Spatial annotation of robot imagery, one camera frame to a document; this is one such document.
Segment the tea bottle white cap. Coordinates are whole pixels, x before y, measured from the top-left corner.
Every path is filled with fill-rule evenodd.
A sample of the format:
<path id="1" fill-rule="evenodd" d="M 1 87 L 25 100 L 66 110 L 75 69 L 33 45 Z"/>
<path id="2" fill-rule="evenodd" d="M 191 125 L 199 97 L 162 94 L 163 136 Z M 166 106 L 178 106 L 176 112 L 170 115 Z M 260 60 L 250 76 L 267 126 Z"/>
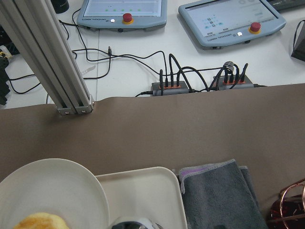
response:
<path id="1" fill-rule="evenodd" d="M 163 229 L 161 225 L 145 217 L 118 217 L 110 229 Z"/>

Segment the white tray bear drawing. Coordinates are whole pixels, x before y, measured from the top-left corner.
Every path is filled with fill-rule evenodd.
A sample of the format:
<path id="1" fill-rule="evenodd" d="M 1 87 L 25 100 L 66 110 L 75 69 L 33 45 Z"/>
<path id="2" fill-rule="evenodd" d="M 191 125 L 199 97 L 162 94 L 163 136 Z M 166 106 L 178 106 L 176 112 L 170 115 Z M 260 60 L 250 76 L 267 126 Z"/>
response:
<path id="1" fill-rule="evenodd" d="M 97 176 L 109 203 L 110 223 L 119 217 L 148 218 L 164 229 L 185 229 L 180 185 L 164 167 Z"/>

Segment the tea bottle in rack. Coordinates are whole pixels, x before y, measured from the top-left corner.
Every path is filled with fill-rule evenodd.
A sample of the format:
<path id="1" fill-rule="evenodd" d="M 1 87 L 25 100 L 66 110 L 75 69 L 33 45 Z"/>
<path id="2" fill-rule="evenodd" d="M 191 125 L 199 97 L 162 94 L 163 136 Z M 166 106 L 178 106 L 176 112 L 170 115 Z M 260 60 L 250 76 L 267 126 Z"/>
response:
<path id="1" fill-rule="evenodd" d="M 304 213 L 303 202 L 301 195 L 296 195 L 288 198 L 284 198 L 282 205 L 283 217 L 289 217 L 294 215 L 299 215 Z M 280 200 L 273 203 L 269 220 L 279 219 L 280 215 Z M 305 218 L 287 220 L 286 224 L 290 229 L 304 229 L 305 228 Z M 269 224 L 271 229 L 285 229 L 283 221 L 278 221 Z"/>

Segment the grey USB hub left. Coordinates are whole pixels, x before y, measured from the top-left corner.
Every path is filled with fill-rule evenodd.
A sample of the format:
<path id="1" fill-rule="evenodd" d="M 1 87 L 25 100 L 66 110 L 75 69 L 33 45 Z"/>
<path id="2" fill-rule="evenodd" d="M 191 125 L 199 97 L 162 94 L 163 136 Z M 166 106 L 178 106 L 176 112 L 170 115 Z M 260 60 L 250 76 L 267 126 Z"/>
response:
<path id="1" fill-rule="evenodd" d="M 189 88 L 184 81 L 180 81 L 179 86 L 176 85 L 176 81 L 174 81 L 173 87 L 169 85 L 168 87 L 163 87 L 163 94 L 161 92 L 159 83 L 152 83 L 152 94 L 153 96 L 161 96 L 161 95 L 174 95 L 174 94 L 188 94 Z"/>

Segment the grey usb hub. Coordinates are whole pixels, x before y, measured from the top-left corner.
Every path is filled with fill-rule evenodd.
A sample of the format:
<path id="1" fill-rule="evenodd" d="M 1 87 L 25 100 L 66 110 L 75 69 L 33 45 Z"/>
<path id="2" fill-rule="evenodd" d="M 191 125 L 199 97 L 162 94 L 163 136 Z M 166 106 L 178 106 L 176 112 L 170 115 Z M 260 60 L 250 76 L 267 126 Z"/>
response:
<path id="1" fill-rule="evenodd" d="M 189 88 L 184 81 L 180 81 L 179 86 L 176 85 L 176 81 L 174 81 L 173 87 L 169 85 L 168 87 L 163 87 L 163 94 L 161 92 L 159 83 L 152 83 L 152 94 L 153 96 L 161 96 L 161 95 L 174 95 L 174 94 L 188 94 Z"/>
<path id="2" fill-rule="evenodd" d="M 235 81 L 233 81 L 232 83 L 230 83 L 229 81 L 227 83 L 224 82 L 224 75 L 220 76 L 220 80 L 219 80 L 219 84 L 218 84 L 218 88 L 216 87 L 216 82 L 212 85 L 212 89 L 213 90 L 229 90 L 233 85 L 234 85 Z M 254 88 L 254 84 L 252 83 L 252 81 L 247 77 L 247 75 L 244 76 L 244 81 L 241 82 L 239 81 L 234 87 L 233 89 L 244 89 L 244 88 Z"/>

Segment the grey USB hub right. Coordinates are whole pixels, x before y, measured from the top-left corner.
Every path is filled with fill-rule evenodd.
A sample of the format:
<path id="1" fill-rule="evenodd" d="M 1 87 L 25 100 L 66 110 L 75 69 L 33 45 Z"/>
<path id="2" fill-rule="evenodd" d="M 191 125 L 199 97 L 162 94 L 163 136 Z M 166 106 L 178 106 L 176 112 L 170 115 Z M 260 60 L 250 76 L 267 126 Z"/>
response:
<path id="1" fill-rule="evenodd" d="M 212 89 L 213 90 L 229 90 L 233 85 L 234 85 L 235 81 L 233 81 L 232 83 L 230 83 L 229 81 L 227 83 L 224 82 L 224 75 L 220 76 L 220 80 L 219 80 L 219 84 L 218 84 L 218 88 L 216 87 L 216 82 L 212 85 Z M 244 88 L 254 88 L 254 84 L 252 83 L 252 81 L 247 77 L 247 75 L 244 76 L 244 81 L 241 82 L 239 81 L 234 87 L 233 89 L 244 89 Z"/>

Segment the grey folded cloth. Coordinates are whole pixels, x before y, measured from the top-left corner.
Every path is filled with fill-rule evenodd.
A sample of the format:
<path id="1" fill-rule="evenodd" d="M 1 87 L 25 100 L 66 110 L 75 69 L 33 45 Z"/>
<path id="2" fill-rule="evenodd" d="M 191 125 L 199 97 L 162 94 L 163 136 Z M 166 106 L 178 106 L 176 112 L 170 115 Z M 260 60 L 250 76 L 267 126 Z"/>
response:
<path id="1" fill-rule="evenodd" d="M 178 173 L 190 229 L 265 229 L 247 166 L 234 159 Z"/>

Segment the teach pendant tablet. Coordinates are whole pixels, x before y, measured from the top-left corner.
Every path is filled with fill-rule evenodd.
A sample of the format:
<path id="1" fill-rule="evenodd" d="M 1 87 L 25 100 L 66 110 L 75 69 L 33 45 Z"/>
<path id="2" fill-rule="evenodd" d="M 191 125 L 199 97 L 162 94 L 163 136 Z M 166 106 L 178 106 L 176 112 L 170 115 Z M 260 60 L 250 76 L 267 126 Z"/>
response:
<path id="1" fill-rule="evenodd" d="M 167 23 L 166 0 L 85 0 L 79 26 L 118 32 L 156 30 Z"/>
<path id="2" fill-rule="evenodd" d="M 280 31 L 286 20 L 265 0 L 201 0 L 178 8 L 202 47 L 217 49 Z"/>

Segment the white round plate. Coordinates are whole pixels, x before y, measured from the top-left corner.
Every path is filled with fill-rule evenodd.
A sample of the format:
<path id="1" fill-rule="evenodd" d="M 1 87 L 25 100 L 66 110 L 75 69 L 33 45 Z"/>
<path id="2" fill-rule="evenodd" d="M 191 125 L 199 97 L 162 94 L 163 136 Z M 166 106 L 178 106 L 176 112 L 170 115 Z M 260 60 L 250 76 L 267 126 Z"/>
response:
<path id="1" fill-rule="evenodd" d="M 0 183 L 0 227 L 11 229 L 30 214 L 60 216 L 71 229 L 106 229 L 109 205 L 95 175 L 66 159 L 29 163 Z"/>

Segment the black thermos bottle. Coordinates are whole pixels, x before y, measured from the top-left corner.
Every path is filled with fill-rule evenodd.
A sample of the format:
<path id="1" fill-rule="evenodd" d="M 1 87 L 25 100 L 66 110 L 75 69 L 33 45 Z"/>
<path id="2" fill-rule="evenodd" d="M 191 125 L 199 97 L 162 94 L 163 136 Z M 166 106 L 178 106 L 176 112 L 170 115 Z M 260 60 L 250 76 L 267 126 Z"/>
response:
<path id="1" fill-rule="evenodd" d="M 51 3 L 53 5 L 56 14 L 64 13 L 70 7 L 68 0 L 51 0 Z"/>

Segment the glazed donut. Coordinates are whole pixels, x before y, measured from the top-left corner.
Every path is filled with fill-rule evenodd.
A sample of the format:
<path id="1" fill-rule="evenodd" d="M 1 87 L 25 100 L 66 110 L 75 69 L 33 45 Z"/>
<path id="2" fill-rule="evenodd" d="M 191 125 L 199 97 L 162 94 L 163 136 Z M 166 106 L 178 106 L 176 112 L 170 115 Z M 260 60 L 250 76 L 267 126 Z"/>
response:
<path id="1" fill-rule="evenodd" d="M 68 229 L 66 222 L 59 216 L 45 212 L 28 215 L 14 229 Z"/>

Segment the aluminium frame post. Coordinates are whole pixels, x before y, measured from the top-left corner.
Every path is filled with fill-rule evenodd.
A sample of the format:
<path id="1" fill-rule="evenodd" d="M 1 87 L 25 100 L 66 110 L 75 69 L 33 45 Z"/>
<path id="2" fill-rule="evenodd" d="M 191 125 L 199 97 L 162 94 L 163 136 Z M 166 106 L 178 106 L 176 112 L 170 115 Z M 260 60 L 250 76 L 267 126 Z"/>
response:
<path id="1" fill-rule="evenodd" d="M 2 0 L 0 24 L 61 115 L 93 111 L 94 100 L 49 0 Z"/>

